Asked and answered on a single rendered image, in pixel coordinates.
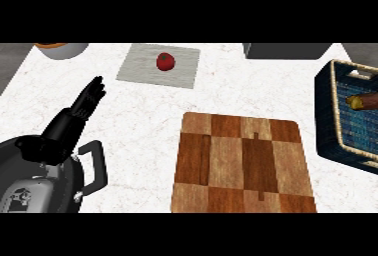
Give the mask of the dark blue wicker basket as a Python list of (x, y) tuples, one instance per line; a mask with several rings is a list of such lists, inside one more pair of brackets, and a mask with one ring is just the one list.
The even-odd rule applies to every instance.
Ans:
[(347, 99), (378, 94), (378, 68), (331, 60), (314, 77), (317, 154), (378, 175), (378, 104), (354, 110)]

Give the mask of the dark grey box appliance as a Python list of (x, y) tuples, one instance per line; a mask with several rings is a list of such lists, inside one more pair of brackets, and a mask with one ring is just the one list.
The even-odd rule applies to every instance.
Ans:
[(331, 43), (244, 43), (247, 59), (316, 60)]

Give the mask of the grey bowl with orange rim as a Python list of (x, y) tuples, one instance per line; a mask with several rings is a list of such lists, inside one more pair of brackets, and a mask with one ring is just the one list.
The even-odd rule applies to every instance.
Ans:
[(53, 60), (65, 60), (78, 56), (86, 48), (87, 43), (35, 43), (41, 53)]

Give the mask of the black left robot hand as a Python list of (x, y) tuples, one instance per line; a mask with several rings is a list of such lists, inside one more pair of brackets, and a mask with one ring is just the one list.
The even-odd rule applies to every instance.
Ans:
[(18, 138), (15, 146), (27, 161), (58, 165), (69, 157), (86, 122), (106, 94), (102, 80), (100, 76), (93, 78), (72, 105), (60, 110), (43, 133)]

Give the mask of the checkered wooden cutting board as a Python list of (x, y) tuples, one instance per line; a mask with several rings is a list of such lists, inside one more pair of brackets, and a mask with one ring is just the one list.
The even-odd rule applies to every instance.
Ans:
[(183, 114), (171, 211), (316, 211), (295, 122)]

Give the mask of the red tomato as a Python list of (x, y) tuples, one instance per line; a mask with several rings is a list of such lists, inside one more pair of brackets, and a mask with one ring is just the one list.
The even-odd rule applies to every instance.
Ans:
[(171, 54), (162, 52), (156, 57), (156, 68), (161, 71), (168, 71), (174, 68), (176, 60)]

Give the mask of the brown sweet potato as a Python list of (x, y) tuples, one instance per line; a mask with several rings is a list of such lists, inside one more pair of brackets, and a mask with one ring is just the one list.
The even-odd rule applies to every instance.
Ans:
[(378, 92), (351, 95), (345, 98), (345, 103), (356, 111), (378, 109)]

